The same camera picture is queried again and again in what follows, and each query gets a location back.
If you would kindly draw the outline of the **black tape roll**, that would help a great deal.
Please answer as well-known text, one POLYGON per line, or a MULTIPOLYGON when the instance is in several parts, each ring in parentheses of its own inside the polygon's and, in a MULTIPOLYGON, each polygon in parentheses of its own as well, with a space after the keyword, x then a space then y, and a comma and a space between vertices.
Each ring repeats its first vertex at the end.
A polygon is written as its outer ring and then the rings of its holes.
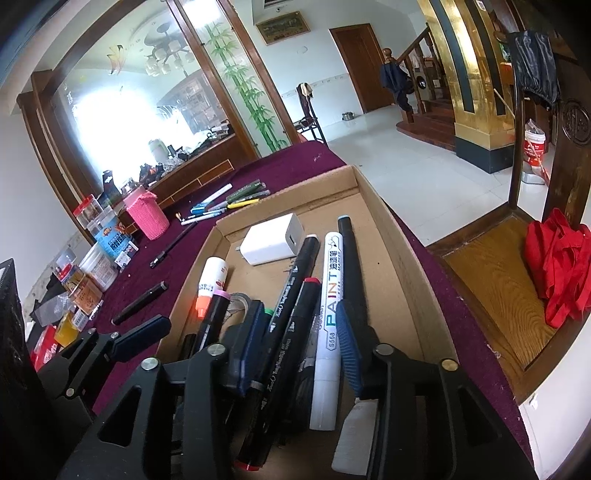
POLYGON ((231 293, 226 317, 229 318, 238 313, 245 314, 249 310, 251 303, 252 299, 250 299, 249 295, 244 293, 231 293))

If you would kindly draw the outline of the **black marker red cap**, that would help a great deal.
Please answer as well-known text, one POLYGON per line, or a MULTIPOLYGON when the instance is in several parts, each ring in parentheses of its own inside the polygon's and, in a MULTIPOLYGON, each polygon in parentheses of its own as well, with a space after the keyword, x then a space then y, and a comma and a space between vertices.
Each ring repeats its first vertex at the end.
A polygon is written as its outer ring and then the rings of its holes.
POLYGON ((294 393, 298 366, 308 342, 321 292, 322 284, 318 278, 304 279, 287 330, 281 338, 280 348, 270 363, 270 373, 263 377, 266 382, 263 383, 262 399, 235 459, 238 468, 259 470, 270 454, 276 433, 283 422, 283 410, 290 409, 290 396, 294 393))

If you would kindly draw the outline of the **white bottle orange cap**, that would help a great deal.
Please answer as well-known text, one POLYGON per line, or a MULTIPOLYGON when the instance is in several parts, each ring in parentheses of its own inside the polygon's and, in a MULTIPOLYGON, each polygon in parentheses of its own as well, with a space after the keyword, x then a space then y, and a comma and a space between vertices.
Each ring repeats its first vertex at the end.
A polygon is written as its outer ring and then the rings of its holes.
POLYGON ((219 257, 209 257, 204 264, 204 269, 198 281, 197 299, 194 310, 197 320, 204 320, 207 308, 211 303, 215 290, 223 290, 228 276, 228 264, 219 257))

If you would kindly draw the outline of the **white paint marker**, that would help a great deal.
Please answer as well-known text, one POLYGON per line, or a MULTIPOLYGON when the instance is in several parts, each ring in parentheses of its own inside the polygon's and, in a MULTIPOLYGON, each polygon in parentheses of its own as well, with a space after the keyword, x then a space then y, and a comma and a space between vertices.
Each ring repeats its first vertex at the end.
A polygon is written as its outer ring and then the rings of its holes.
POLYGON ((337 307, 342 300, 342 234, 325 235, 322 261, 321 323, 315 352, 314 389, 312 390, 310 428, 334 431, 339 406, 341 352, 337 332, 337 307))

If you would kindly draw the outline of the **white charger cube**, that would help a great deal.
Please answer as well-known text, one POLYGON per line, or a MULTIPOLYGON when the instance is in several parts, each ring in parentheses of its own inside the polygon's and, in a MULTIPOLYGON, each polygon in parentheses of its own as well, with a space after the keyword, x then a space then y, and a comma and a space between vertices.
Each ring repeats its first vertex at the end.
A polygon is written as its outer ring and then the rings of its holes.
POLYGON ((256 266, 297 256, 304 242, 304 227, 294 213, 249 228, 238 251, 256 266))

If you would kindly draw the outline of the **black marker blue caps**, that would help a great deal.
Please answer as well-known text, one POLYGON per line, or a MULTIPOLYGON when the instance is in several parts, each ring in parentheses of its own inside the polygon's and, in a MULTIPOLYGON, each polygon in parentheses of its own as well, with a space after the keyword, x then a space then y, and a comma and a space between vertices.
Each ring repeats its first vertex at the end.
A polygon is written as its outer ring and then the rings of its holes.
POLYGON ((363 272, 353 231, 352 219, 348 215, 338 219, 339 233, 342 235, 342 298, 349 301, 356 318, 362 324, 368 323, 368 304, 363 285, 363 272))

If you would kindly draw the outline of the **black marker grey cap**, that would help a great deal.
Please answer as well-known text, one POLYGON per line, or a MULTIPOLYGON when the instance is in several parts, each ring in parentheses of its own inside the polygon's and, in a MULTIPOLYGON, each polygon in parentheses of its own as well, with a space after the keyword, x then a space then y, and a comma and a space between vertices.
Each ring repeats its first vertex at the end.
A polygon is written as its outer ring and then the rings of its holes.
POLYGON ((287 330, 287 323, 290 320, 291 311, 297 302, 304 279, 311 276, 312 270, 317 261, 318 251, 320 251, 321 242, 315 234, 304 238, 301 250, 295 257, 293 265, 290 267, 290 273, 287 275, 287 281, 283 285, 280 297, 276 303, 273 317, 266 328, 266 334, 263 336, 263 344, 259 354, 259 366, 256 367, 256 374, 253 377, 250 387, 256 390, 262 390, 266 378, 270 374, 271 363, 280 349, 281 340, 287 330))

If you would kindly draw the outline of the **red cardboard box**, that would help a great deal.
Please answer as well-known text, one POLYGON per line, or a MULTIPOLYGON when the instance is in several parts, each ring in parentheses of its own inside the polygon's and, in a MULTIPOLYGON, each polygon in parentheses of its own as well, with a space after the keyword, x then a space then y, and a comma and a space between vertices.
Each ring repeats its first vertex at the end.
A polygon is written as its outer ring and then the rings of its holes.
POLYGON ((58 353, 60 345, 55 340, 56 330, 54 325, 48 325, 40 334, 30 354, 35 371, 39 371, 58 353))

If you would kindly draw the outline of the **black pen on table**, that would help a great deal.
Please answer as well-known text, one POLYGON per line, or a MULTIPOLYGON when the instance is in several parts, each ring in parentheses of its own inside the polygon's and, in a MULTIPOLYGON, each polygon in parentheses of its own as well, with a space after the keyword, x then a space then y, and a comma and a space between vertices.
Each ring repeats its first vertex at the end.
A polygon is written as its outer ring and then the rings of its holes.
POLYGON ((188 233, 196 226, 196 223, 191 223, 186 226, 175 238, 174 240, 165 247, 149 264, 150 269, 155 269, 158 265, 162 263, 162 261, 168 256, 170 251, 180 242, 182 241, 188 233))

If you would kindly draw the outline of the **cardboard box tray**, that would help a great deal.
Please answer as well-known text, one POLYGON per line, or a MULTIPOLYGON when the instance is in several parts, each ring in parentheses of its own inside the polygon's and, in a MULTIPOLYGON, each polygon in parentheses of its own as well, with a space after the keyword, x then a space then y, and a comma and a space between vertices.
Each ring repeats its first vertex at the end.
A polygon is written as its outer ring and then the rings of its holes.
POLYGON ((228 335, 197 342, 181 406, 180 475, 229 479, 228 406, 247 400, 238 461, 259 469, 297 428, 332 432, 346 367, 367 394, 369 426, 353 437, 363 473, 448 479, 455 445, 441 363, 455 348, 405 235, 367 182, 342 167, 290 187, 252 212, 259 245, 280 233, 295 247, 232 264, 231 285, 276 293, 273 316, 253 300, 228 335))

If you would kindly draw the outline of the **pink knitted container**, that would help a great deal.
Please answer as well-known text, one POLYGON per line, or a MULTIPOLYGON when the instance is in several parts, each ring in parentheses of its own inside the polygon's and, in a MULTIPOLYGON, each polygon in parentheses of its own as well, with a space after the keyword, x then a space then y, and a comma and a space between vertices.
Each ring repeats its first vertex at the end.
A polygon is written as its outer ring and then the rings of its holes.
POLYGON ((123 200, 126 212, 149 239, 159 238, 169 227, 169 220, 157 202, 157 196, 143 186, 134 189, 123 200))

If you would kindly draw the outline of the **wooden chair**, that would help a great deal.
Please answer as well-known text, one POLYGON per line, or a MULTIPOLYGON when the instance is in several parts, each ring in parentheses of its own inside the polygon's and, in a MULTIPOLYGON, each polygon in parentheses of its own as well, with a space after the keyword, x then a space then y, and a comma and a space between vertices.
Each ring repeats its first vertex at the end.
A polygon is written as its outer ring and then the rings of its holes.
MULTIPOLYGON (((543 213, 558 208, 578 226, 590 193, 590 65, 559 35, 550 42, 561 101, 543 213)), ((550 375, 585 324, 568 319, 554 329, 544 320, 543 302, 523 261, 533 219, 518 205, 520 175, 514 167, 506 203, 429 248, 475 315, 518 403, 550 375)))

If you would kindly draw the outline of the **red bag on chair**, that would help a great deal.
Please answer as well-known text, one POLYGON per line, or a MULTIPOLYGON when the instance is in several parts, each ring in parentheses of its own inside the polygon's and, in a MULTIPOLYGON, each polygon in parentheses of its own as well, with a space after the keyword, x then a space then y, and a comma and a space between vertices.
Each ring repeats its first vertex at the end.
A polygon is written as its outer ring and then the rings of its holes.
POLYGON ((545 322, 554 329, 590 311, 590 229, 572 228, 555 208, 543 221, 531 222, 524 261, 538 297, 545 302, 545 322))

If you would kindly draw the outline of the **person in blue jacket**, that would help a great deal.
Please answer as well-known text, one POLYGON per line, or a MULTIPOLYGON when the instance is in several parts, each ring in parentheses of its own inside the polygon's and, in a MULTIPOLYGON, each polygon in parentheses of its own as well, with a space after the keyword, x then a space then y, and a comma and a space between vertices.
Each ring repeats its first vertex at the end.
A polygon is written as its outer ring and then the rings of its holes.
POLYGON ((413 90, 409 75, 402 70, 390 48, 382 50, 384 61, 380 68, 380 80, 384 88, 394 96, 394 101, 403 113, 403 119, 411 124, 414 122, 414 110, 408 101, 408 94, 413 90))

